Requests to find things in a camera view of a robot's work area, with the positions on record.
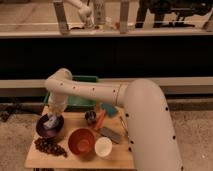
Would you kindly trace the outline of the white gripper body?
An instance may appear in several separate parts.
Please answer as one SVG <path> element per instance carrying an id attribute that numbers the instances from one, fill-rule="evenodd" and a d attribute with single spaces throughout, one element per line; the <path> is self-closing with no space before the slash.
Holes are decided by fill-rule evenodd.
<path id="1" fill-rule="evenodd" d="M 49 111 L 52 114 L 56 116 L 60 116 L 67 107 L 67 99 L 66 98 L 54 99 L 50 97 L 48 99 L 48 105 L 49 105 Z"/>

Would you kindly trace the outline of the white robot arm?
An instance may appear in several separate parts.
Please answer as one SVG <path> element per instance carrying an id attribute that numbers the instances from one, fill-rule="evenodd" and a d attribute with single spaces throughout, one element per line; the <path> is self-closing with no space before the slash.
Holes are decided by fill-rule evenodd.
<path id="1" fill-rule="evenodd" d="M 49 106 L 61 113 L 70 95 L 122 107 L 137 171 L 183 171 L 169 107 L 162 89 L 148 79 L 129 84 L 78 82 L 66 68 L 45 80 Z"/>

